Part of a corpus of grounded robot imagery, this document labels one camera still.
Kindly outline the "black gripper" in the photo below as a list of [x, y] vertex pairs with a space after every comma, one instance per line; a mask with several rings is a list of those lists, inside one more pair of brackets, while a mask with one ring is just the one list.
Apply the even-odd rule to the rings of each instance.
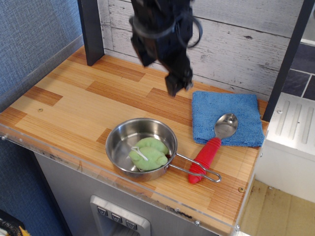
[[158, 60], [168, 70], [165, 83], [170, 96], [193, 87], [187, 56], [193, 21], [190, 14], [135, 14], [129, 19], [131, 42], [141, 63], [148, 66]]

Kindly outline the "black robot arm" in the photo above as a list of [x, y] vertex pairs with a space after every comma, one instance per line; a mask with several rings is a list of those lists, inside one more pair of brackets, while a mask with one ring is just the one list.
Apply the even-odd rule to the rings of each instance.
[[192, 85], [187, 48], [192, 38], [193, 17], [188, 0], [133, 0], [131, 42], [143, 66], [159, 61], [170, 96]]

